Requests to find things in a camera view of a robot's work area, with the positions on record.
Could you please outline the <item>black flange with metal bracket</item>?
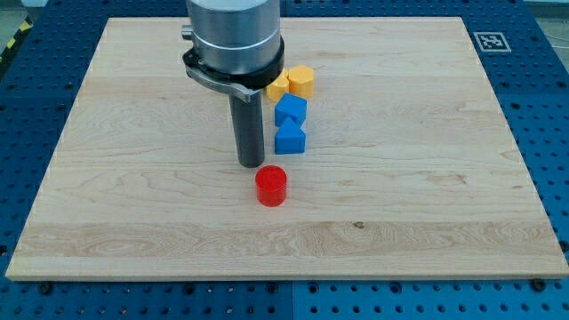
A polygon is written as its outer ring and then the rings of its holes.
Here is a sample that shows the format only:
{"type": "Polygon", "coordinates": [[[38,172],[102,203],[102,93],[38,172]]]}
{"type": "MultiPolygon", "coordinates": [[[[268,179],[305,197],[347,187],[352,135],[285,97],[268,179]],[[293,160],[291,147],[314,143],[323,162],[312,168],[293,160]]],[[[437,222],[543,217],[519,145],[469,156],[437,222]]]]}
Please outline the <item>black flange with metal bracket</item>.
{"type": "Polygon", "coordinates": [[[184,25],[193,46],[182,55],[187,75],[202,86],[249,102],[281,74],[285,42],[278,25],[184,25]]]}

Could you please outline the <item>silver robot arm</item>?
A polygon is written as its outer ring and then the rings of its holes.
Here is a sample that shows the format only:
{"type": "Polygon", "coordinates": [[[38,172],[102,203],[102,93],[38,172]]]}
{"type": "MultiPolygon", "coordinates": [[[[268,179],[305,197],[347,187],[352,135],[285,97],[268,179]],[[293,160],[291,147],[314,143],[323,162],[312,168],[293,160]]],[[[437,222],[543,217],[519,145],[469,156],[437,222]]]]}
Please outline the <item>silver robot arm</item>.
{"type": "Polygon", "coordinates": [[[265,159],[261,91],[284,68],[285,41],[277,0],[187,0],[192,43],[182,56],[188,77],[228,96],[238,162],[265,159]]]}

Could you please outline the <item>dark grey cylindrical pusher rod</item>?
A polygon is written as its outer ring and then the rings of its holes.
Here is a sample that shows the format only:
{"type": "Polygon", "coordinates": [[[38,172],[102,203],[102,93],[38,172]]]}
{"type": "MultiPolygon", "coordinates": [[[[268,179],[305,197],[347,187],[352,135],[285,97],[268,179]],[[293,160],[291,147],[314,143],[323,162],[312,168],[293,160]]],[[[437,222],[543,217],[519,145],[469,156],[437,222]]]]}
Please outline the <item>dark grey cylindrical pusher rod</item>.
{"type": "Polygon", "coordinates": [[[249,102],[229,97],[239,163],[246,168],[260,166],[265,159],[262,97],[257,91],[249,102]]]}

